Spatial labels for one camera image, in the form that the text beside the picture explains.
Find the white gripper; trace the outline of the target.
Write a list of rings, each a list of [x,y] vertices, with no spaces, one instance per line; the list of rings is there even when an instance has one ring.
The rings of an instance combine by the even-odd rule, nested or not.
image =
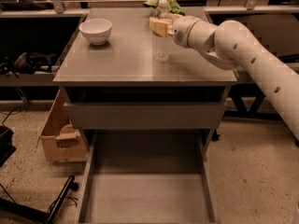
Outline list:
[[[167,17],[168,19],[150,17],[149,28],[153,33],[160,37],[168,37],[172,34],[172,21],[174,21],[173,40],[177,45],[187,48],[189,46],[188,38],[190,31],[193,26],[200,21],[200,19],[194,16],[183,16],[173,13],[168,13]]]

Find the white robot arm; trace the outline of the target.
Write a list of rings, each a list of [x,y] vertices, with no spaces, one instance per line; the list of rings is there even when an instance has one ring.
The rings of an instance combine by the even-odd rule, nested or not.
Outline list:
[[[149,28],[160,37],[172,36],[175,44],[198,51],[223,70],[242,66],[299,139],[299,75],[269,52],[238,21],[219,25],[194,16],[151,17]]]

